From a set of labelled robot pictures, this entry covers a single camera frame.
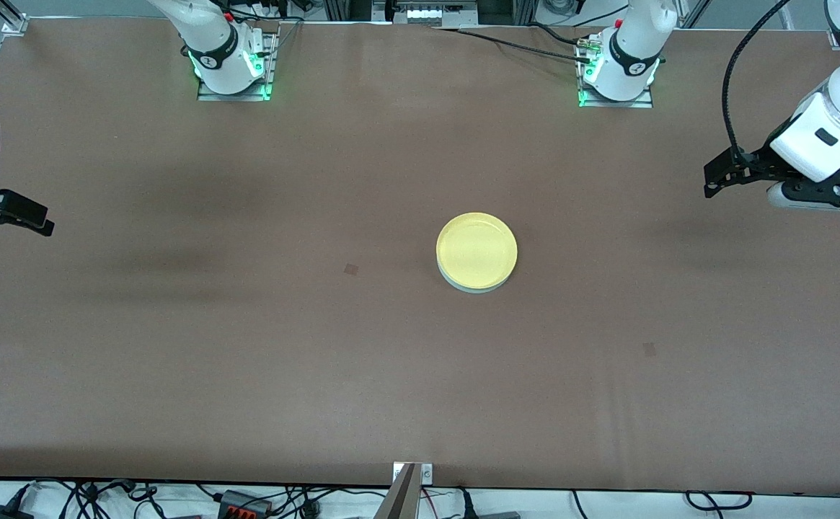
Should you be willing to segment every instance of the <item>black cable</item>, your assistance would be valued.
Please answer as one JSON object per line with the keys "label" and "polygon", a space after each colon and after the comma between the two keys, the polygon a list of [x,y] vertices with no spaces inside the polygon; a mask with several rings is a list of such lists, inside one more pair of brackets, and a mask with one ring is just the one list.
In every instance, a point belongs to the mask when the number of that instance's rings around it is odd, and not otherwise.
{"label": "black cable", "polygon": [[474,509],[472,494],[466,489],[460,489],[460,487],[459,490],[461,490],[461,495],[465,498],[465,519],[478,519],[477,512]]}
{"label": "black cable", "polygon": [[212,493],[212,492],[209,492],[208,490],[205,490],[205,487],[203,487],[200,483],[195,483],[195,486],[198,487],[199,490],[202,490],[202,493],[205,494],[206,496],[209,496],[209,498],[215,499],[215,494]]}
{"label": "black cable", "polygon": [[588,19],[588,20],[586,20],[586,21],[581,21],[581,22],[579,22],[579,23],[575,23],[574,25],[571,25],[571,27],[583,27],[585,24],[588,24],[588,23],[594,22],[594,21],[596,21],[596,20],[598,20],[598,19],[604,19],[604,17],[610,17],[612,14],[615,14],[615,13],[617,13],[617,12],[619,12],[619,11],[624,11],[625,9],[628,9],[628,6],[621,6],[621,7],[619,7],[618,9],[615,9],[614,11],[608,12],[608,13],[606,13],[606,14],[600,14],[600,16],[597,16],[597,17],[591,17],[591,19]]}
{"label": "black cable", "polygon": [[[239,510],[241,510],[242,508],[246,508],[246,507],[247,507],[247,506],[249,506],[249,505],[252,505],[252,503],[255,503],[255,502],[262,502],[263,500],[271,500],[272,498],[278,498],[278,496],[281,496],[281,495],[288,496],[288,490],[287,490],[287,489],[285,489],[285,490],[283,490],[283,492],[279,492],[279,493],[275,493],[275,494],[270,494],[270,495],[268,495],[268,496],[261,496],[261,497],[258,497],[258,498],[254,498],[254,499],[248,500],[248,502],[245,502],[243,505],[238,506],[238,507],[234,510],[234,512],[233,512],[233,513],[227,513],[227,514],[226,514],[226,515],[225,515],[222,519],[232,519],[232,517],[235,517],[236,515],[238,515]],[[286,508],[286,507],[288,507],[288,500],[286,500],[286,501],[285,501],[285,504],[284,504],[284,505],[282,505],[282,506],[281,506],[281,509],[279,509],[279,510],[285,510],[285,508]]]}
{"label": "black cable", "polygon": [[[699,503],[694,502],[692,499],[692,494],[701,494],[705,497],[705,499],[707,499],[709,503],[711,503],[711,506],[699,505]],[[700,492],[700,490],[698,492],[696,490],[687,490],[684,493],[684,496],[686,496],[686,501],[689,503],[689,506],[696,510],[699,510],[700,512],[717,513],[717,519],[724,519],[724,512],[736,512],[736,510],[745,509],[746,507],[753,504],[753,494],[740,495],[746,496],[746,500],[745,502],[742,502],[739,505],[718,505],[716,500],[714,500],[714,498],[711,497],[710,493]]]}
{"label": "black cable", "polygon": [[730,77],[733,75],[733,68],[737,65],[737,59],[740,57],[740,53],[743,52],[743,49],[746,48],[747,43],[750,43],[750,40],[753,39],[753,36],[756,36],[756,33],[759,32],[760,29],[766,22],[768,22],[772,17],[775,16],[779,10],[782,10],[782,7],[785,7],[785,4],[788,4],[791,0],[779,0],[769,10],[766,14],[763,14],[763,17],[757,21],[757,23],[753,26],[753,29],[750,29],[750,32],[746,33],[746,36],[743,36],[743,39],[740,40],[740,43],[737,45],[737,48],[733,50],[733,55],[730,56],[730,61],[727,62],[727,69],[724,71],[724,82],[722,83],[722,89],[720,90],[720,109],[722,110],[722,114],[724,115],[724,128],[727,129],[727,138],[730,139],[730,153],[733,155],[734,160],[739,161],[739,164],[745,165],[745,167],[750,167],[749,162],[746,158],[743,158],[743,155],[740,154],[740,146],[737,145],[737,135],[733,132],[733,124],[730,122],[730,106],[729,106],[729,94],[730,94]]}
{"label": "black cable", "polygon": [[548,36],[551,36],[555,40],[558,40],[558,42],[567,43],[568,45],[575,45],[579,41],[579,38],[577,40],[568,40],[564,36],[561,36],[557,32],[554,32],[554,29],[552,29],[551,27],[548,27],[544,23],[538,21],[533,21],[532,23],[529,23],[529,27],[538,27],[539,29],[547,32]]}
{"label": "black cable", "polygon": [[590,518],[587,517],[587,513],[583,512],[583,505],[580,504],[580,496],[577,494],[577,490],[570,490],[570,491],[572,493],[574,493],[574,503],[577,505],[577,512],[580,513],[580,516],[583,519],[590,519]]}
{"label": "black cable", "polygon": [[74,495],[76,495],[76,492],[77,488],[73,487],[73,489],[71,489],[71,493],[67,496],[67,501],[64,502],[64,507],[61,508],[61,513],[59,513],[58,519],[64,519],[65,517],[67,517],[67,507],[70,506],[71,501],[74,500]]}
{"label": "black cable", "polygon": [[19,512],[19,508],[22,506],[22,500],[25,498],[25,490],[28,490],[28,487],[31,486],[31,483],[25,483],[21,489],[18,489],[17,493],[8,500],[2,512],[5,515],[16,515]]}
{"label": "black cable", "polygon": [[[344,494],[353,494],[353,495],[371,494],[373,496],[378,496],[378,497],[381,497],[381,498],[386,498],[387,497],[387,494],[383,494],[383,493],[380,493],[380,492],[375,492],[374,490],[348,490],[348,489],[337,489],[337,490],[338,490],[338,492],[343,492]],[[446,494],[436,494],[436,495],[433,495],[433,497],[444,496],[444,495],[446,495]]]}
{"label": "black cable", "polygon": [[493,38],[492,36],[486,36],[485,34],[479,34],[479,33],[476,33],[476,32],[464,32],[463,30],[460,30],[460,29],[450,30],[450,32],[456,32],[456,33],[459,33],[459,34],[466,34],[468,36],[473,36],[475,38],[480,38],[482,40],[488,40],[488,42],[499,43],[501,45],[507,45],[509,47],[515,47],[516,49],[527,50],[530,53],[537,53],[537,55],[559,57],[561,59],[569,59],[571,61],[575,61],[575,62],[578,62],[578,63],[590,63],[590,60],[588,60],[585,57],[562,55],[561,53],[553,53],[550,50],[536,49],[535,47],[526,47],[525,45],[521,45],[519,43],[506,42],[506,40],[500,40],[500,39],[497,39],[497,38]]}
{"label": "black cable", "polygon": [[154,494],[147,496],[147,502],[150,503],[150,507],[154,509],[154,512],[156,512],[160,519],[168,519],[165,513],[163,513],[163,507],[158,505],[156,500],[154,500]]}
{"label": "black cable", "polygon": [[237,9],[231,9],[231,7],[228,7],[228,12],[231,13],[231,15],[235,19],[239,19],[241,21],[246,21],[248,19],[254,19],[254,20],[257,20],[257,21],[281,21],[281,20],[284,20],[284,19],[294,19],[294,20],[298,20],[298,21],[304,21],[304,19],[302,19],[302,17],[261,17],[258,14],[245,13],[244,11],[238,11]]}
{"label": "black cable", "polygon": [[[327,495],[332,494],[333,492],[337,492],[337,490],[336,489],[327,490],[327,492],[324,492],[323,494],[320,494],[317,497],[305,500],[304,503],[301,503],[301,507],[303,507],[305,505],[308,505],[308,503],[318,502],[319,500],[323,499]],[[301,507],[295,508],[291,512],[285,512],[283,515],[279,515],[277,519],[286,519],[287,517],[291,517],[292,515],[295,515],[296,513],[298,513],[298,509],[300,509]]]}

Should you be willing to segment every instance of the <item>brown table surface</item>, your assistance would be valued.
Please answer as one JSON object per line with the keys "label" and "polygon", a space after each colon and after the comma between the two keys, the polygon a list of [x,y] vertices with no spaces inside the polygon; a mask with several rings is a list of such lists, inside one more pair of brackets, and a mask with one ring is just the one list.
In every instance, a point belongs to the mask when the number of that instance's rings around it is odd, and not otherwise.
{"label": "brown table surface", "polygon": [[[0,187],[57,229],[0,227],[0,475],[840,492],[840,214],[702,196],[740,34],[677,32],[615,110],[568,62],[305,26],[273,101],[216,103],[166,21],[33,21]],[[759,36],[740,142],[839,62]],[[473,210],[519,243],[484,296],[434,257]]]}

